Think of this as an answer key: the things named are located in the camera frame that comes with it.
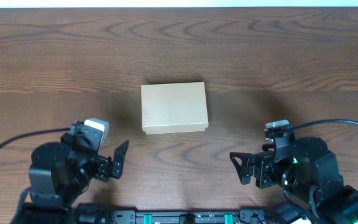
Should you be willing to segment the cardboard box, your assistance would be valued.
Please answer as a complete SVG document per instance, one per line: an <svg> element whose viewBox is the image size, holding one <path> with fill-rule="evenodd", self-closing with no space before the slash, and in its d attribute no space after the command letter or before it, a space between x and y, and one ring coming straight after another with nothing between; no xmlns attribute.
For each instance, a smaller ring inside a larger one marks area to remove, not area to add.
<svg viewBox="0 0 358 224"><path fill-rule="evenodd" d="M148 135L202 132L209 126L203 82L142 85L141 106Z"/></svg>

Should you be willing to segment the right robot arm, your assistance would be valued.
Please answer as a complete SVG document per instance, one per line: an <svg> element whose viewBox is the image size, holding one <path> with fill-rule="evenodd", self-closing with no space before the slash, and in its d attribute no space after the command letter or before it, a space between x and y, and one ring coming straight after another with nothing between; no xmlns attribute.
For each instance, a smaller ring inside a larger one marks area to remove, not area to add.
<svg viewBox="0 0 358 224"><path fill-rule="evenodd" d="M358 223L358 190L344 184L335 154L321 138L297 139L294 130L269 124L262 152L230 153L241 184L254 177L260 189L280 186L286 196L309 204L311 220Z"/></svg>

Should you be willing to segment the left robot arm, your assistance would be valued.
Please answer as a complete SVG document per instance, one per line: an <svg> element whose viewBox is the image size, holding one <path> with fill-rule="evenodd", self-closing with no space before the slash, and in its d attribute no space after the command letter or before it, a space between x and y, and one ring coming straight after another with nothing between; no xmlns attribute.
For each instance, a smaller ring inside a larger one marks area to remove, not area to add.
<svg viewBox="0 0 358 224"><path fill-rule="evenodd" d="M115 223L106 208L87 203L73 207L75 200L93 179L108 182L120 179L129 141L124 141L112 157L99 155L109 123L91 118L76 121L59 142L38 146L29 167L31 201L20 202L13 223Z"/></svg>

